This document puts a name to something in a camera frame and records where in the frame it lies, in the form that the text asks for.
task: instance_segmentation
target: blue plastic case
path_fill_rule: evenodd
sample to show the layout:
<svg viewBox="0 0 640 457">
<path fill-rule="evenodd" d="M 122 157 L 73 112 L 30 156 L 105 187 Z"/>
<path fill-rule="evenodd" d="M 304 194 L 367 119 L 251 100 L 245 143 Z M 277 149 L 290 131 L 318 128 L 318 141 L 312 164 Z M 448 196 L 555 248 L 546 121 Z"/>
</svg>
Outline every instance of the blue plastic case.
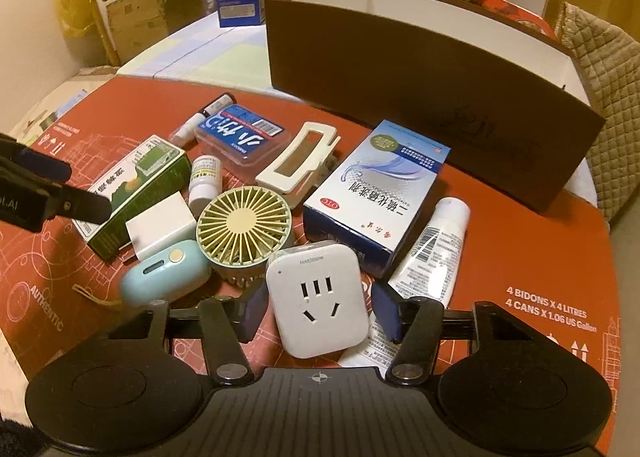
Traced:
<svg viewBox="0 0 640 457">
<path fill-rule="evenodd" d="M 245 184 L 267 168 L 291 142 L 287 130 L 239 104 L 231 104 L 195 129 L 202 153 L 218 157 Z"/>
<path fill-rule="evenodd" d="M 130 307 L 172 302 L 206 283 L 211 270 L 196 241 L 181 241 L 129 269 L 120 280 L 120 295 Z"/>
</svg>

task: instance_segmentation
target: white plastic clip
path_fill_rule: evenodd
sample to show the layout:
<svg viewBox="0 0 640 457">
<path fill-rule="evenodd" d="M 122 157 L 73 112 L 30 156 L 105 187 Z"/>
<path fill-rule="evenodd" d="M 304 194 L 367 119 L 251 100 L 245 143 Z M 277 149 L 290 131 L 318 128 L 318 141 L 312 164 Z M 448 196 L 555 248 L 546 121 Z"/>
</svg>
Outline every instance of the white plastic clip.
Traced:
<svg viewBox="0 0 640 457">
<path fill-rule="evenodd" d="M 307 121 L 302 130 L 255 182 L 278 192 L 291 209 L 326 175 L 328 161 L 340 141 L 334 126 Z"/>
</svg>

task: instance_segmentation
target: light blue device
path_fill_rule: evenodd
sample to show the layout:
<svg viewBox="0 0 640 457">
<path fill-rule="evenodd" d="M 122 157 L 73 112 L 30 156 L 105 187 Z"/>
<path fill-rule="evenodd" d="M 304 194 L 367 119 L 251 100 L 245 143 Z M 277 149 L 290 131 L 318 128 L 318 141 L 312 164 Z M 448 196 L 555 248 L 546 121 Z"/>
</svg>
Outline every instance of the light blue device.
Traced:
<svg viewBox="0 0 640 457">
<path fill-rule="evenodd" d="M 211 269 L 196 241 L 181 241 L 129 269 L 120 280 L 120 295 L 130 307 L 172 302 L 209 280 Z"/>
</svg>

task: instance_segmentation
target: white pill bottle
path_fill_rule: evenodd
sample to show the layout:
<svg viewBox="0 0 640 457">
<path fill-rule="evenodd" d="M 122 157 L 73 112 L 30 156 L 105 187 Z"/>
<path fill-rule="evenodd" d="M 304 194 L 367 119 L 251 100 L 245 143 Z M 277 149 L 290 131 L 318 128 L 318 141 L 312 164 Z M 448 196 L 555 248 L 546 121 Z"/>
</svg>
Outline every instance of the white pill bottle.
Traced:
<svg viewBox="0 0 640 457">
<path fill-rule="evenodd" d="M 191 166 L 189 209 L 198 220 L 204 208 L 222 193 L 222 163 L 213 155 L 201 155 Z"/>
</svg>

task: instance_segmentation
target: white lotion tube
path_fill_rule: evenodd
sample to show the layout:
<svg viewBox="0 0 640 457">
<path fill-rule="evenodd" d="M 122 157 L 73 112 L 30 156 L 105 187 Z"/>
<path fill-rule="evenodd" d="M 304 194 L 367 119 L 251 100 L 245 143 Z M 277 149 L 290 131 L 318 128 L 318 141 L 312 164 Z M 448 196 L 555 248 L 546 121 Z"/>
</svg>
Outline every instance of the white lotion tube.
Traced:
<svg viewBox="0 0 640 457">
<path fill-rule="evenodd" d="M 389 285 L 402 297 L 428 296 L 449 306 L 469 222 L 469 206 L 447 197 L 436 209 Z"/>
<path fill-rule="evenodd" d="M 178 148 L 184 148 L 196 138 L 196 127 L 201 122 L 234 103 L 236 103 L 236 98 L 233 97 L 232 94 L 229 94 L 229 92 L 225 92 L 218 99 L 211 101 L 211 103 L 202 110 L 198 111 L 197 114 L 193 114 L 193 116 L 187 119 L 178 130 L 175 130 L 175 132 L 169 136 L 169 142 Z"/>
<path fill-rule="evenodd" d="M 436 204 L 429 224 L 389 279 L 389 285 L 400 296 L 428 296 L 442 302 L 444 307 L 449 306 L 469 213 L 469 206 L 453 197 L 444 198 Z M 386 339 L 372 312 L 367 338 L 360 345 L 347 349 L 338 364 L 341 367 L 375 365 L 384 376 L 399 346 Z"/>
</svg>

